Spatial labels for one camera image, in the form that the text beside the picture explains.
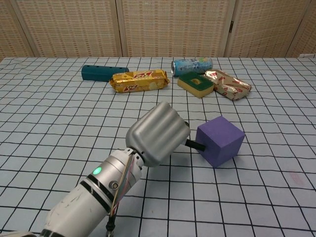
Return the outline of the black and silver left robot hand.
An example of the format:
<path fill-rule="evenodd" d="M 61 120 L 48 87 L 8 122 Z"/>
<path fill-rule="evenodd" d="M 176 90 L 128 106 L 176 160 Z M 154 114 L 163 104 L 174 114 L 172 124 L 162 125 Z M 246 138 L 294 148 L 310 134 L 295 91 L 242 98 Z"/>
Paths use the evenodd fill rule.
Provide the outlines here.
<path fill-rule="evenodd" d="M 145 166 L 155 167 L 185 143 L 190 132 L 177 111 L 161 102 L 130 127 L 125 143 L 139 153 Z"/>

